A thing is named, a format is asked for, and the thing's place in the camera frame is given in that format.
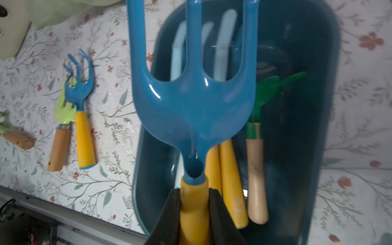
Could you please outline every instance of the blue garden fork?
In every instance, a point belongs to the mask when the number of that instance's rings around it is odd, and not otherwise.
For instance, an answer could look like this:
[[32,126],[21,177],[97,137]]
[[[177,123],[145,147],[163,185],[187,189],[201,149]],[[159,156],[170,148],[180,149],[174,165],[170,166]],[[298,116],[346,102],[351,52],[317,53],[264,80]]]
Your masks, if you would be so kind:
[[237,75],[218,82],[206,75],[201,53],[201,0],[187,0],[187,62],[182,75],[161,82],[146,62],[143,0],[127,0],[132,92],[144,127],[177,148],[184,158],[181,181],[180,243],[204,244],[209,237],[207,152],[233,137],[246,123],[256,89],[259,0],[244,0],[241,66]]
[[76,85],[68,86],[69,79],[73,76],[73,72],[65,64],[64,68],[69,72],[69,77],[65,82],[65,99],[76,105],[75,125],[76,125],[76,148],[78,150],[78,162],[80,169],[89,169],[96,164],[93,139],[91,137],[90,126],[87,121],[87,113],[84,111],[84,99],[91,93],[94,86],[94,70],[90,57],[83,50],[79,53],[87,59],[89,63],[89,79],[82,82],[80,64],[76,59],[68,54],[69,59],[76,66]]

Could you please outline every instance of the wooden handle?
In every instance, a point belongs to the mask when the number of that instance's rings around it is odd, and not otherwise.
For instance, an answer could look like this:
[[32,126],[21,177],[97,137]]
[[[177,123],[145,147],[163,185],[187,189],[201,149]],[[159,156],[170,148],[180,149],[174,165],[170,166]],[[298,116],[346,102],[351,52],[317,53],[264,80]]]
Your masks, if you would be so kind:
[[93,138],[91,137],[90,126],[85,111],[77,111],[75,113],[75,125],[79,168],[87,169],[93,167],[96,164]]
[[222,195],[222,179],[218,146],[214,146],[207,153],[207,158],[205,160],[205,175],[208,178],[209,187],[212,189],[217,189]]
[[227,210],[238,229],[248,225],[245,199],[231,139],[219,145],[222,193]]
[[248,215],[256,224],[268,221],[267,198],[265,196],[263,140],[246,139],[248,157]]
[[34,140],[15,131],[5,131],[3,136],[22,150],[28,150],[34,146]]
[[208,178],[201,185],[181,179],[180,244],[206,245],[210,238]]
[[71,136],[70,129],[57,129],[50,154],[48,171],[56,172],[63,169],[65,158],[68,152],[69,138]]

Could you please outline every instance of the table surface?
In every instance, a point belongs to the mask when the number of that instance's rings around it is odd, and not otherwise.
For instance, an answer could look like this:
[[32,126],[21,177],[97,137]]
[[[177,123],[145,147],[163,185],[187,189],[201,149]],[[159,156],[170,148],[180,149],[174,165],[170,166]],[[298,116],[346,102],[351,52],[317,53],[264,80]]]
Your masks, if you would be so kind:
[[[309,244],[392,244],[392,2],[328,0],[339,19],[341,53]],[[183,0],[147,0],[146,61]],[[40,31],[0,61],[0,111],[36,139],[20,151],[0,140],[0,184],[142,232],[132,207],[140,121],[132,103],[124,5],[94,8]],[[90,52],[96,87],[88,99],[98,165],[78,169],[74,132],[68,165],[47,172],[53,119],[68,53]]]

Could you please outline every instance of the dark blue tray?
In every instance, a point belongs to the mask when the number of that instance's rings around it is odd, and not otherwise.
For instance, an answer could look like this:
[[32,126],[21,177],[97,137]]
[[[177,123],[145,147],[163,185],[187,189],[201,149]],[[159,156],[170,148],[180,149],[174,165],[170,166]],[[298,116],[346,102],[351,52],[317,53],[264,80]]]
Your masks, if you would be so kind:
[[[214,22],[206,42],[204,67],[212,76],[214,48],[220,18],[228,9],[238,12],[235,31],[242,24],[242,0],[206,0],[203,23]],[[152,74],[169,81],[171,45],[185,6],[167,19],[159,33]],[[262,110],[265,128],[265,178],[270,220],[265,225],[249,221],[240,232],[249,244],[306,244],[318,183],[320,164],[332,102],[339,55],[339,26],[332,10],[321,0],[261,1],[259,7],[258,62],[277,67],[276,74],[307,71],[308,78],[287,86]],[[238,49],[230,52],[235,74]],[[247,189],[245,133],[233,146]],[[146,235],[154,229],[174,186],[179,152],[142,129],[138,148],[133,204]]]

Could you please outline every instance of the green trowel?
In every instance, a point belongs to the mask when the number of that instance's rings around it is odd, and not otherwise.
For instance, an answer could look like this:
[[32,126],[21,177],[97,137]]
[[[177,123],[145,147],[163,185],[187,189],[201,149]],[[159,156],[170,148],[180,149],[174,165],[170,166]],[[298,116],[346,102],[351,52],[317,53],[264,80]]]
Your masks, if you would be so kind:
[[[72,78],[72,86],[76,85],[76,78]],[[61,90],[58,98],[56,112],[54,118],[59,120],[61,124],[56,129],[56,135],[52,145],[52,152],[49,158],[48,171],[55,172],[63,169],[64,161],[68,152],[69,138],[71,136],[70,122],[75,121],[76,106],[65,101],[65,90]]]
[[248,158],[248,216],[257,224],[265,224],[268,221],[263,166],[264,140],[260,110],[281,92],[282,87],[306,78],[306,76],[306,72],[296,73],[283,80],[280,80],[278,76],[270,76],[256,84],[256,99],[246,124],[246,147]]

